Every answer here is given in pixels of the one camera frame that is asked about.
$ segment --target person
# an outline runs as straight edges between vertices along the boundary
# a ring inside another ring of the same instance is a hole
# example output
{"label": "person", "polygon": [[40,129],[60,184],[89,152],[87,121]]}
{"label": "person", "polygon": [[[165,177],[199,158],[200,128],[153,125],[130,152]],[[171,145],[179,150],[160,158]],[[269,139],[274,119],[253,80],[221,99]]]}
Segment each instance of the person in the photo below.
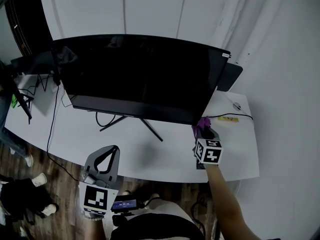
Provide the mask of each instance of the person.
{"label": "person", "polygon": [[31,179],[13,179],[0,175],[0,225],[6,225],[6,218],[23,220],[26,209],[41,217],[48,217],[58,210],[43,186],[47,177],[40,173]]}
{"label": "person", "polygon": [[[230,191],[217,165],[205,166],[212,193],[217,221],[225,240],[259,240],[243,218],[240,205]],[[105,240],[102,220],[90,220],[85,240]],[[149,209],[140,215],[127,217],[127,221],[112,231],[111,240],[120,239],[205,239],[192,219],[175,203],[155,199]]]}
{"label": "person", "polygon": [[20,232],[16,232],[14,227],[11,225],[0,226],[0,237],[1,239],[10,240],[30,240],[29,235],[24,227],[20,226]]}
{"label": "person", "polygon": [[23,157],[28,167],[32,167],[34,159],[30,153],[27,143],[5,128],[7,114],[10,108],[12,93],[4,89],[2,81],[4,80],[3,68],[0,68],[0,141],[10,147],[10,153],[17,153]]}

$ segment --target green object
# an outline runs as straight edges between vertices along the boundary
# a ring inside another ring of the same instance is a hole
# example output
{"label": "green object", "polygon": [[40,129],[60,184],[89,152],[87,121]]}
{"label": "green object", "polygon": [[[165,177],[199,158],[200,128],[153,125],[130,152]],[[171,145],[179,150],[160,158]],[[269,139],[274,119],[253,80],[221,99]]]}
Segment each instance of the green object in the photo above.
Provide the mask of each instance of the green object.
{"label": "green object", "polygon": [[18,103],[16,96],[13,94],[11,99],[11,107],[14,109]]}

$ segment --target fiducial marker cube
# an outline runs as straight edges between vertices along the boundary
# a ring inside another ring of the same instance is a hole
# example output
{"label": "fiducial marker cube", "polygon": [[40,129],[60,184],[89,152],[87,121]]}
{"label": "fiducial marker cube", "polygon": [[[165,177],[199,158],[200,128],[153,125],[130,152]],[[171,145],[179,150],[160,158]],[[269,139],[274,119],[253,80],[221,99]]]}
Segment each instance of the fiducial marker cube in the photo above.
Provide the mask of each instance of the fiducial marker cube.
{"label": "fiducial marker cube", "polygon": [[195,146],[195,156],[203,164],[218,165],[224,148],[220,140],[198,138]]}

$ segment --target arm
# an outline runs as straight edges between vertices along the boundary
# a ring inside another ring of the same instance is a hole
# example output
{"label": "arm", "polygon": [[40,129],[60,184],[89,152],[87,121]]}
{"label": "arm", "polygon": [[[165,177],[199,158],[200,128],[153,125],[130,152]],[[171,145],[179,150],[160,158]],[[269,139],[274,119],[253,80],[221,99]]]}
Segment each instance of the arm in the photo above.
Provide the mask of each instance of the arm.
{"label": "arm", "polygon": [[230,191],[217,165],[205,166],[211,188],[216,217],[225,240],[259,240],[248,228],[240,205]]}
{"label": "arm", "polygon": [[106,240],[102,220],[88,220],[85,229],[85,240]]}

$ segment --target jeans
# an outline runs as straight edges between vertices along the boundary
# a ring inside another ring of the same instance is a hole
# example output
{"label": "jeans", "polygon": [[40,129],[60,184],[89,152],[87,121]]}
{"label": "jeans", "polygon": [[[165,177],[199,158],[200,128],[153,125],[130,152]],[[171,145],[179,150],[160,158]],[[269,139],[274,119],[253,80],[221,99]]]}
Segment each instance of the jeans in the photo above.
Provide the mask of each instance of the jeans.
{"label": "jeans", "polygon": [[12,96],[0,96],[0,141],[8,145],[18,155],[26,158],[28,156],[27,143],[5,128],[8,110]]}

